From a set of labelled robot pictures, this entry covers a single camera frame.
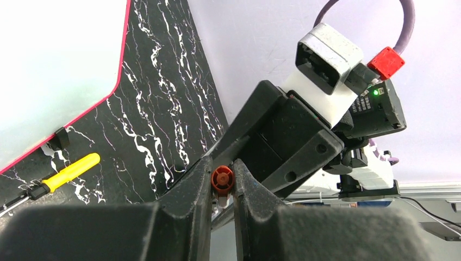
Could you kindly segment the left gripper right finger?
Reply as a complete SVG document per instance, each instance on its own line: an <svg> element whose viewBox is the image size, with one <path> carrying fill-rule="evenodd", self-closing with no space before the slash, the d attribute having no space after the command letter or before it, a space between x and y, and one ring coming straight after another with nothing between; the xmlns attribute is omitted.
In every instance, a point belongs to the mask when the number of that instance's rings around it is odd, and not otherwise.
<svg viewBox="0 0 461 261"><path fill-rule="evenodd" d="M238 260L433 260L419 224L388 208L292 207L241 160L235 174Z"/></svg>

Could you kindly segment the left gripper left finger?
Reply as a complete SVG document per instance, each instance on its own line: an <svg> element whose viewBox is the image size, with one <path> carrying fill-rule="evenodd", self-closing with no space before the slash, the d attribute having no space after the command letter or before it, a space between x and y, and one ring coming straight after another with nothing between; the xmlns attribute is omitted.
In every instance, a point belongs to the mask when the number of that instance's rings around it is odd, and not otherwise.
<svg viewBox="0 0 461 261"><path fill-rule="evenodd" d="M1 233L1 260L208 260L211 157L152 203L39 206Z"/></svg>

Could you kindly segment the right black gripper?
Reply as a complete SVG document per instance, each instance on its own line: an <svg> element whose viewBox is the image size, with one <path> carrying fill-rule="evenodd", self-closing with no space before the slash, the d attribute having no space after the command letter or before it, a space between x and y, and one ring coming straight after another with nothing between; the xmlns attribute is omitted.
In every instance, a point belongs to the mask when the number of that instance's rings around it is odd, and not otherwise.
<svg viewBox="0 0 461 261"><path fill-rule="evenodd" d="M252 176L286 198L344 148L298 95L268 80L258 83L215 146L169 191L171 231L214 231L235 222L252 230ZM235 174L229 207L213 213L211 174L221 165Z"/></svg>

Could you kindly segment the red marker cap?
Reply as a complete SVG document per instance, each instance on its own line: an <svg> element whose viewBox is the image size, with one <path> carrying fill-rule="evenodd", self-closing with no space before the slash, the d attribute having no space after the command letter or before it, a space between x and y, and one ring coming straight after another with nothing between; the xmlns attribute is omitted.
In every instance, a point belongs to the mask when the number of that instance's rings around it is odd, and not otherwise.
<svg viewBox="0 0 461 261"><path fill-rule="evenodd" d="M225 165L218 166L211 174L211 187L215 197L227 200L235 183L234 172Z"/></svg>

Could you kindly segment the pink framed whiteboard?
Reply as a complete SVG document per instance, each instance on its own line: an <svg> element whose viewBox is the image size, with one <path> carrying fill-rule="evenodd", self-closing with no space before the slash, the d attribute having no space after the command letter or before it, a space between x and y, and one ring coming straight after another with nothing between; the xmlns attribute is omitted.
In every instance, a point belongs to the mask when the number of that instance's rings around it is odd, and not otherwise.
<svg viewBox="0 0 461 261"><path fill-rule="evenodd" d="M111 96L130 1L1 1L1 171Z"/></svg>

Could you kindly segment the white marker pen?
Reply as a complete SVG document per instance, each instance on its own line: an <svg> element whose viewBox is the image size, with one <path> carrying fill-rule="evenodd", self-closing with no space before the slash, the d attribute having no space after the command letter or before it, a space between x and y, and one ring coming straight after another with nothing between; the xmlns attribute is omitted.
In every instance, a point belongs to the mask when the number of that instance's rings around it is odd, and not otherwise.
<svg viewBox="0 0 461 261"><path fill-rule="evenodd" d="M217 197L212 201L213 213L220 213L230 204L230 198L228 197Z"/></svg>

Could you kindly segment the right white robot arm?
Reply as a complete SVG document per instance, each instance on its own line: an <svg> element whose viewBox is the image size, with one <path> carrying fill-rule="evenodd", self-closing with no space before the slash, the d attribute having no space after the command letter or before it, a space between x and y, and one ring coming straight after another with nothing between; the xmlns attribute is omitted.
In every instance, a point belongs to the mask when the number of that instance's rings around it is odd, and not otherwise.
<svg viewBox="0 0 461 261"><path fill-rule="evenodd" d="M343 200L374 200L399 194L397 182L372 188L353 174L386 156L365 154L377 136L405 129L391 81L363 114L347 110L331 127L299 92L261 81L223 137L171 189L176 203L211 205L212 197L244 197L248 208L268 217L275 206L319 170L340 176Z"/></svg>

